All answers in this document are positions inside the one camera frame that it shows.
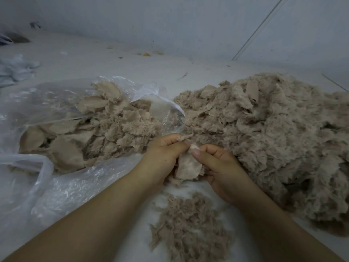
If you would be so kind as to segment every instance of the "dark line on wall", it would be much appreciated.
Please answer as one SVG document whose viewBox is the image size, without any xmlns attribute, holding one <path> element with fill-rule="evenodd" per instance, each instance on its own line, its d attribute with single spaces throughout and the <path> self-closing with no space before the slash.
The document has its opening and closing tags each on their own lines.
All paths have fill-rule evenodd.
<svg viewBox="0 0 349 262">
<path fill-rule="evenodd" d="M 241 47 L 241 49 L 239 49 L 239 51 L 237 52 L 237 54 L 235 54 L 235 56 L 231 59 L 232 61 L 239 55 L 239 53 L 242 50 L 245 50 L 247 47 L 248 42 L 250 41 L 250 39 L 256 34 L 256 32 L 260 29 L 260 27 L 264 24 L 264 22 L 268 19 L 268 17 L 270 17 L 270 15 L 272 14 L 272 12 L 274 12 L 274 10 L 278 7 L 278 5 L 282 2 L 282 0 L 279 0 L 277 2 L 277 4 L 274 6 L 274 8 L 270 11 L 270 13 L 268 13 L 267 17 L 264 18 L 264 20 L 262 21 L 262 23 L 258 26 L 258 28 L 253 32 L 253 34 L 247 39 L 247 41 L 245 42 L 245 44 Z"/>
<path fill-rule="evenodd" d="M 343 86 L 339 85 L 339 84 L 336 83 L 334 80 L 328 78 L 325 74 L 322 73 L 321 75 L 322 75 L 323 77 L 325 77 L 326 79 L 330 80 L 332 83 L 338 85 L 338 86 L 339 86 L 340 88 L 342 88 L 344 91 L 347 91 L 347 92 L 348 92 L 348 90 L 347 90 L 346 88 L 344 88 Z"/>
</svg>

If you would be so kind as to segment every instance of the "clear plastic bag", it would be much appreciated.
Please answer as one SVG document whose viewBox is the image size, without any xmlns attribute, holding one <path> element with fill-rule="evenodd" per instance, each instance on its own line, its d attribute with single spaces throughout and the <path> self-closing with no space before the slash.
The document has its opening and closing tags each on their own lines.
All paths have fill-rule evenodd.
<svg viewBox="0 0 349 262">
<path fill-rule="evenodd" d="M 132 102 L 155 96 L 151 114 L 161 120 L 163 134 L 183 129 L 184 112 L 167 99 L 165 88 L 154 84 L 135 84 L 120 76 L 110 79 L 99 77 L 93 82 L 101 80 L 115 82 Z M 50 182 L 53 165 L 48 158 L 18 154 L 20 137 L 28 126 L 84 117 L 75 105 L 82 96 L 96 93 L 90 83 L 89 79 L 43 83 L 12 92 L 0 101 L 0 165 L 3 165 L 0 175 L 6 177 L 6 182 L 0 183 L 0 191 L 3 192 L 0 201 L 0 250 L 10 241 L 15 242 L 18 248 L 126 174 L 139 161 L 140 157 L 136 155 L 111 159 L 55 177 Z M 23 172 L 13 174 L 5 165 L 36 171 L 39 175 L 27 178 Z M 26 233 L 32 223 L 36 224 L 36 229 Z"/>
</svg>

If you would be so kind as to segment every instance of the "floor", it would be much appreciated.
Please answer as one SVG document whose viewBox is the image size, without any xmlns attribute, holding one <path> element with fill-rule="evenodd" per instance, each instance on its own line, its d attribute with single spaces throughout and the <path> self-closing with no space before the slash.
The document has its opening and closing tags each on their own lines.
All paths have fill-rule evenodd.
<svg viewBox="0 0 349 262">
<path fill-rule="evenodd" d="M 20 87 L 34 86 L 47 81 L 59 81 L 76 78 L 94 78 L 96 76 L 123 76 L 134 82 L 154 82 L 167 88 L 168 97 L 173 98 L 184 90 L 200 89 L 207 84 L 217 86 L 224 80 L 234 81 L 259 72 L 282 72 L 290 74 L 305 82 L 318 85 L 328 92 L 343 91 L 318 72 L 304 70 L 285 70 L 257 64 L 245 64 L 235 61 L 206 61 L 154 54 L 145 48 L 134 48 L 127 44 L 103 41 L 72 35 L 61 35 L 45 31 L 28 31 L 24 33 L 32 42 L 0 48 L 0 57 L 12 57 L 23 54 L 24 59 L 40 61 L 36 77 L 24 80 L 16 86 L 1 89 L 1 97 Z M 221 200 L 206 183 L 190 184 L 176 194 L 187 193 L 196 189 L 209 195 L 217 204 Z M 161 247 L 150 252 L 148 248 L 148 223 L 156 217 L 146 206 L 140 213 L 131 233 L 126 238 L 115 261 L 164 261 L 165 252 Z M 260 261 L 258 251 L 248 233 L 246 224 L 239 212 L 231 207 L 225 214 L 229 227 L 235 229 L 238 241 L 232 252 L 235 261 Z M 296 220 L 307 231 L 333 251 L 349 261 L 348 239 L 334 237 L 322 231 L 314 231 L 301 220 Z"/>
</svg>

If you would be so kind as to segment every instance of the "person's right arm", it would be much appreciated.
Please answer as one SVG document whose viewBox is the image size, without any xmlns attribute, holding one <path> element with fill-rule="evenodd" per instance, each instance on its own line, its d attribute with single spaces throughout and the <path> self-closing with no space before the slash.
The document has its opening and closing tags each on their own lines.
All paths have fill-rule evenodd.
<svg viewBox="0 0 349 262">
<path fill-rule="evenodd" d="M 344 261 L 264 194 L 233 154 L 216 145 L 203 145 L 193 156 L 210 169 L 206 179 L 212 189 L 242 212 L 265 261 Z"/>
</svg>

